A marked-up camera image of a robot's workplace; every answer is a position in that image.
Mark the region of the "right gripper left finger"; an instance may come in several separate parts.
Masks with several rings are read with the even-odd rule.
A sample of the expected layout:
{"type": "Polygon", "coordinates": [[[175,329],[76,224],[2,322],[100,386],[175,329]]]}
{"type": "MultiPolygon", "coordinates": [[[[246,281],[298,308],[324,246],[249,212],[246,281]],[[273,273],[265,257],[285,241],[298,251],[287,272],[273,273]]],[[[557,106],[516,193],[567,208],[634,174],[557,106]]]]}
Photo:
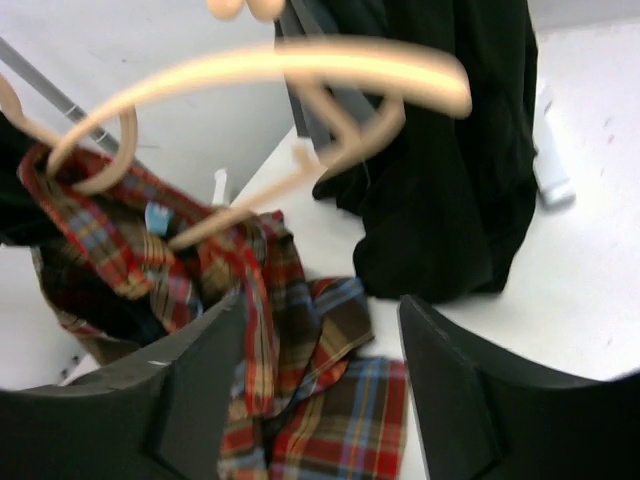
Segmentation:
{"type": "Polygon", "coordinates": [[[2,478],[217,478],[245,314],[231,294],[66,386],[2,392],[2,478]]]}

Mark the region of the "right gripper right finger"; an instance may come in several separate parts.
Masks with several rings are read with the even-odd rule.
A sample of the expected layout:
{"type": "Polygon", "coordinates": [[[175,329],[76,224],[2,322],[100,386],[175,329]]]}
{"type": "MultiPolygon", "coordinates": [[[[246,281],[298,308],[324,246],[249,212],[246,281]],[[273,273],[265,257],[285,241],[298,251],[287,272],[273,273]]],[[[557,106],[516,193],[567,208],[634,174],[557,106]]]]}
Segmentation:
{"type": "Polygon", "coordinates": [[[399,324],[430,478],[638,478],[638,373],[543,366],[413,296],[399,324]]]}

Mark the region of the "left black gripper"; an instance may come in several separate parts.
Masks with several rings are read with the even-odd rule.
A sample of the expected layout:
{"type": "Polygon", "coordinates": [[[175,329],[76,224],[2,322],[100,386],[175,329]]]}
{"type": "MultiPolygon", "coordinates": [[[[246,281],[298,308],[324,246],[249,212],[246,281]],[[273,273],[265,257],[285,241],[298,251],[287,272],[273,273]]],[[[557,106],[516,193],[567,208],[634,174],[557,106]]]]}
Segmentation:
{"type": "Polygon", "coordinates": [[[55,239],[55,225],[18,178],[18,167],[35,141],[1,114],[1,243],[34,247],[55,239]]]}

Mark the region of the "beige hanger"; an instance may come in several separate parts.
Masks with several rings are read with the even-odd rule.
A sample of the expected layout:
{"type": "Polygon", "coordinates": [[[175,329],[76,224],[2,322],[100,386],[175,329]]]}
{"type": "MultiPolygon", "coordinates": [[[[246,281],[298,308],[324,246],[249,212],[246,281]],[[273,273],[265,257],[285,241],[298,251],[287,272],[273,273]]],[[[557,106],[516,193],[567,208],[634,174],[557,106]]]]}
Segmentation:
{"type": "Polygon", "coordinates": [[[269,22],[279,18],[285,8],[285,0],[207,0],[210,13],[217,19],[231,21],[248,8],[258,21],[269,22]]]}
{"type": "Polygon", "coordinates": [[[112,162],[98,174],[75,185],[82,194],[95,194],[113,187],[132,164],[137,147],[135,107],[211,85],[236,84],[285,78],[297,84],[357,86],[382,95],[383,100],[365,126],[347,134],[315,158],[297,148],[299,168],[280,181],[212,214],[175,236],[171,249],[181,250],[215,232],[238,223],[265,202],[269,202],[318,176],[330,178],[382,150],[405,122],[404,104],[411,102],[453,118],[469,115],[472,102],[466,71],[453,56],[404,42],[372,37],[293,39],[274,47],[252,47],[208,57],[164,70],[109,99],[90,113],[65,136],[26,117],[9,121],[26,134],[48,144],[52,151],[46,171],[55,176],[71,149],[103,121],[119,116],[121,144],[112,162]]]}

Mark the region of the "plaid flannel shirt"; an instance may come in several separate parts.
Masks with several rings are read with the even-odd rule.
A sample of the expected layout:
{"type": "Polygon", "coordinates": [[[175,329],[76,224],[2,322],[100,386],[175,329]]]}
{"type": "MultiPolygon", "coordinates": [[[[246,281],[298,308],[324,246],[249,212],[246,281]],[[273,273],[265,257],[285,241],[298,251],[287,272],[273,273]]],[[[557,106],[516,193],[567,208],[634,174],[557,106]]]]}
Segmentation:
{"type": "Polygon", "coordinates": [[[280,212],[175,251],[213,208],[132,167],[106,192],[74,185],[107,167],[75,149],[55,177],[47,147],[17,175],[60,237],[32,251],[60,325],[99,365],[178,332],[225,295],[245,303],[220,479],[394,479],[406,444],[405,365],[362,357],[374,337],[359,280],[306,278],[280,212]]]}

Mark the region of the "metal rack upright pole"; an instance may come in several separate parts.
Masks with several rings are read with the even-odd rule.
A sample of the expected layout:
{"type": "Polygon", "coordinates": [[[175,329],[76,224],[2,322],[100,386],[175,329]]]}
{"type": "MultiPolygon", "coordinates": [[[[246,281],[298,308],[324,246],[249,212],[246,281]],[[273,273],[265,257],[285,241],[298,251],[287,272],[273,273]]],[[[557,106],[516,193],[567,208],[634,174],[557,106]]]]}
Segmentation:
{"type": "MultiPolygon", "coordinates": [[[[77,123],[86,116],[85,111],[79,105],[41,74],[4,39],[1,39],[1,62],[44,99],[48,100],[68,120],[77,123]]],[[[8,173],[12,167],[18,165],[18,155],[26,152],[29,141],[26,134],[18,134],[16,127],[9,127],[10,119],[17,119],[21,122],[26,117],[22,112],[16,91],[4,75],[1,75],[1,112],[3,116],[1,120],[1,159],[7,162],[6,166],[1,167],[1,171],[8,173]]]]}

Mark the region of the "black hanging garment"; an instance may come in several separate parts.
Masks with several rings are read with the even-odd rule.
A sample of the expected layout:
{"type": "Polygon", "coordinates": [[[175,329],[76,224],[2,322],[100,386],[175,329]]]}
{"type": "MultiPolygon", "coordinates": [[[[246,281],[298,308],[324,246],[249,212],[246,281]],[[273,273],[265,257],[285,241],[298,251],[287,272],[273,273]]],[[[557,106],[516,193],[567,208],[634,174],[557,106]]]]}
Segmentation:
{"type": "Polygon", "coordinates": [[[316,183],[318,200],[362,219],[356,275],[370,296],[430,303],[500,293],[536,204],[538,48],[525,0],[290,1],[278,38],[357,35],[454,55],[472,110],[455,120],[413,105],[369,160],[316,183]]]}

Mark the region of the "grey pleated skirt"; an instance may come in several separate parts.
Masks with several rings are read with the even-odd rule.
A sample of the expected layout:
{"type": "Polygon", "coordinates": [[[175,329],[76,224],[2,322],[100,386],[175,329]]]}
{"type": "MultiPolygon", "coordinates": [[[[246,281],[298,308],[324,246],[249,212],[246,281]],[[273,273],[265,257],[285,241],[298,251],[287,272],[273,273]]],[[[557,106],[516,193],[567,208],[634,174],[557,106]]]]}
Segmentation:
{"type": "MultiPolygon", "coordinates": [[[[278,40],[324,40],[330,36],[386,32],[381,1],[287,1],[278,20],[278,40]]],[[[287,82],[297,132],[316,149],[329,145],[341,132],[351,133],[371,120],[381,98],[356,86],[287,82]]]]}

